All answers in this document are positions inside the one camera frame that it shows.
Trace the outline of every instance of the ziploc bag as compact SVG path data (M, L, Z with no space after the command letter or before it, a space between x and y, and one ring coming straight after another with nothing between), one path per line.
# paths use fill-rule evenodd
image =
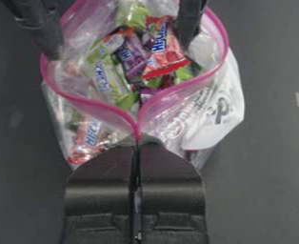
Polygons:
M225 28L211 9L205 10L203 30L187 53L203 67L197 77L160 91L139 111L136 103L123 110L100 94L89 95L92 77L83 72L89 50L120 24L121 10L128 16L135 2L152 16L177 14L172 0L79 0L61 19L64 59L49 62L41 56L44 91L63 151L75 167L128 136L140 141L148 134L200 168L204 162L197 163L199 156L207 158L244 117L239 69Z

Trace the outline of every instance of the purple candy wrapper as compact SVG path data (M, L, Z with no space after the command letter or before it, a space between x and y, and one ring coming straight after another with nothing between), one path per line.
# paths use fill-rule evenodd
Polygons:
M155 37L152 36L152 34L148 31L144 33L144 36L143 36L143 44L144 44L144 47L151 51L153 44L155 44Z
M123 61L125 76L131 81L137 75L141 75L149 59L149 52L144 49L133 29L125 37L123 46L117 49L117 56Z

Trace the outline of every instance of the gray floor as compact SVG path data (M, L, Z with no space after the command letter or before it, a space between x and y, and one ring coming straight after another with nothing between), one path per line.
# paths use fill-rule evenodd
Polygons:
M211 243L297 244L299 0L212 0L211 7L247 98L245 122L204 170ZM39 52L0 4L0 244L59 239L68 167L40 83Z

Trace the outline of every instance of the red candy wrapper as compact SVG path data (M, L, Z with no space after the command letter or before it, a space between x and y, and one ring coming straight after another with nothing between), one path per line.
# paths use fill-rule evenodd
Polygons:
M147 17L148 28L151 31L157 32L157 35L143 75L145 80L163 74L168 74L191 63L184 56L184 52L176 40L172 21L172 16L164 16L161 18Z
M88 162L104 150L104 139L107 132L103 123L84 118L77 130L75 145L71 150L68 162L76 165Z

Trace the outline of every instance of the candy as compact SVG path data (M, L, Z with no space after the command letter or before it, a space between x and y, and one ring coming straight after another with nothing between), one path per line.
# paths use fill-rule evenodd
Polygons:
M137 102L139 102L139 93L132 92L117 101L116 106L124 111L129 112L132 110L135 103Z
M161 18L147 17L149 31L155 34L155 44L151 49L151 58L144 71L143 78L149 80L156 76L167 74L191 61L184 57L180 44L172 29L172 16Z
M93 83L103 100L113 105L117 105L119 100L131 93L125 80L117 73L111 55L96 63Z
M68 156L72 164L84 164L104 151L100 140L107 137L101 122L84 118L77 131L75 145Z
M149 15L149 10L137 1L123 0L119 5L117 26L128 25L128 27L144 30L147 15Z
M149 33L149 31L147 31L143 34L143 44L144 47L151 51L152 47L153 47L153 43L155 43L155 38L152 36L152 34Z
M184 81L188 81L193 79L203 71L203 68L199 64L192 62L189 65L185 67L181 67L176 71L176 79L175 79L175 84L179 85Z
M124 31L105 36L101 40L96 41L89 51L88 62L93 63L97 59L111 55L123 45Z
M137 80L145 69L149 52L144 49L143 43L136 36L133 29L127 34L123 46L117 49L117 56L121 59L128 81Z

